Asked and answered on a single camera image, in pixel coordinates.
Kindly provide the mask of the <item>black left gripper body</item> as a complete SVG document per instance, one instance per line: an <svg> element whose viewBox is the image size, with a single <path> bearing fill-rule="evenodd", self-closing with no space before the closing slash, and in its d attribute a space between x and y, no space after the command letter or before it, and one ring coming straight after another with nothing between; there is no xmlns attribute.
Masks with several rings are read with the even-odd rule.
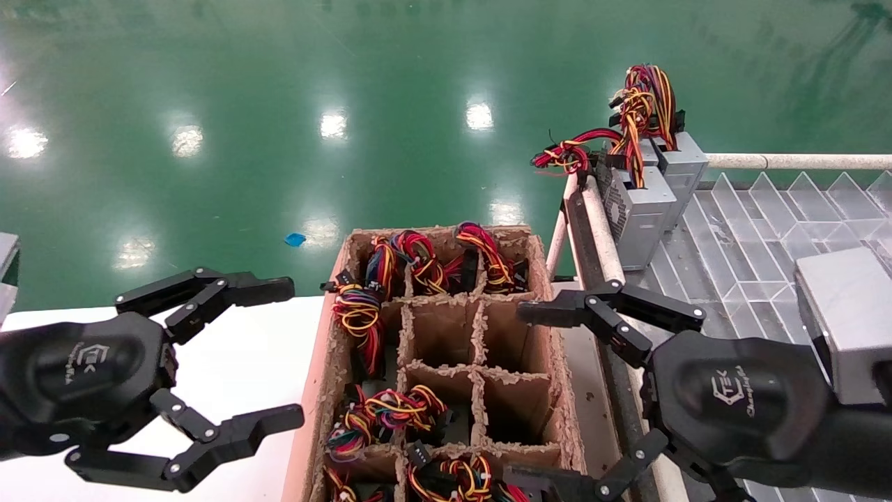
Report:
<svg viewBox="0 0 892 502"><path fill-rule="evenodd" d="M175 384L165 328L134 312L2 333L2 460L108 447L158 413L150 398Z"/></svg>

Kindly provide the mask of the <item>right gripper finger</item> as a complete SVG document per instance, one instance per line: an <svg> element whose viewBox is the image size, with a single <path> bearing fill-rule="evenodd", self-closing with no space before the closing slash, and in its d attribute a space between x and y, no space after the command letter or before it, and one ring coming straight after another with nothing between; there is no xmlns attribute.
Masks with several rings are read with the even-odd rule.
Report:
<svg viewBox="0 0 892 502"><path fill-rule="evenodd" d="M699 333L705 312L689 303L649 289L611 280L588 290L560 290L554 299L523 301L517 318L526 324L552 328L583 326L635 369L650 365L654 344L631 325L634 319L678 334Z"/></svg>
<svg viewBox="0 0 892 502"><path fill-rule="evenodd" d="M665 433L651 429L601 478L584 476L579 471L512 463L504 466L503 480L530 492L543 492L551 501L616 501L663 454L668 444Z"/></svg>

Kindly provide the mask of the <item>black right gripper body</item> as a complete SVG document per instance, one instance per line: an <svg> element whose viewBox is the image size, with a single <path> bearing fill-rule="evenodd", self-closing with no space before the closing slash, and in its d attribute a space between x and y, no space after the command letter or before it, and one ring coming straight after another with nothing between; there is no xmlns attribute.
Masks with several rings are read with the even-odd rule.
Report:
<svg viewBox="0 0 892 502"><path fill-rule="evenodd" d="M651 423L690 476L806 484L810 443L833 404L810 347L685 331L653 350L647 377Z"/></svg>

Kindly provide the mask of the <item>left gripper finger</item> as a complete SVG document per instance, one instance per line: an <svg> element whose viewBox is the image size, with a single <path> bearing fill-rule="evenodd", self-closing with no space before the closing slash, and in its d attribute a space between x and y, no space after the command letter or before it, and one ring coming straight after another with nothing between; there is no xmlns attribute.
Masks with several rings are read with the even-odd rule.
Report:
<svg viewBox="0 0 892 502"><path fill-rule="evenodd" d="M299 404L238 414L214 425L170 390L153 393L149 402L154 412L192 440L186 451L169 459L79 447L67 455L67 467L86 482L188 493L220 465L257 454L267 436L304 425Z"/></svg>
<svg viewBox="0 0 892 502"><path fill-rule="evenodd" d="M172 343L185 345L231 306L286 302L294 293L290 277L259 279L249 271L197 268L128 290L115 299L115 308L147 318L173 310L164 321L166 334Z"/></svg>

